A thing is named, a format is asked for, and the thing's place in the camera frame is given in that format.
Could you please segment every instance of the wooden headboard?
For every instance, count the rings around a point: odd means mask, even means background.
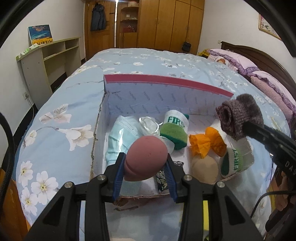
[[[278,61],[272,58],[267,53],[243,45],[233,45],[226,42],[222,42],[221,49],[230,50],[235,53],[241,54],[250,59],[254,64],[258,66],[260,70],[270,73],[275,77],[283,86],[285,86],[293,98],[296,100],[296,83],[291,75],[280,65]]]

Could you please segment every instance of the black baseboard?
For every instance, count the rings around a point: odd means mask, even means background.
[[[84,64],[86,62],[86,58],[81,60],[81,64]],[[52,92],[54,92],[67,78],[66,72],[63,73],[50,87],[52,89]],[[18,126],[17,130],[15,131],[15,134],[13,135],[13,139],[15,141],[15,151],[17,150],[23,135],[25,134],[28,126],[31,123],[31,120],[33,119],[33,109],[34,109],[34,116],[37,114],[38,110],[36,105],[34,104],[33,107],[29,109],[25,117],[22,119],[20,125]],[[6,171],[8,164],[8,152],[6,151],[6,154],[4,156],[2,166],[1,168]]]

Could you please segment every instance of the black jacket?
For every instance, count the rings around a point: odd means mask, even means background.
[[[106,28],[106,16],[104,6],[96,3],[92,10],[91,31],[104,30]]]

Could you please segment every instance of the purple ruffle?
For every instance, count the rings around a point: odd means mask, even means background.
[[[221,54],[221,53],[215,52],[213,50],[207,50],[207,52],[210,53],[211,55],[214,55],[214,56],[222,56],[225,59],[227,59],[228,61],[231,61],[234,64],[234,66],[238,68],[239,73],[241,75],[248,75],[254,71],[260,70],[258,67],[249,67],[249,68],[244,69],[243,66],[239,62],[237,62],[234,58],[229,57],[226,54]]]
[[[281,96],[285,105],[293,112],[292,120],[296,117],[296,106],[293,105],[292,102],[285,96],[285,94],[282,93],[281,90],[277,86],[275,86],[273,83],[271,83],[268,78],[261,77],[260,75],[254,74],[254,73],[250,73],[250,74],[248,74],[248,76],[249,77],[251,77],[251,76],[257,77],[258,79],[267,83],[269,87],[273,88],[274,91],[277,92]]]

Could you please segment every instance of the pink makeup sponge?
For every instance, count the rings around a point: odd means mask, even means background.
[[[162,169],[168,157],[166,145],[155,136],[143,136],[129,148],[124,162],[124,179],[142,181]]]

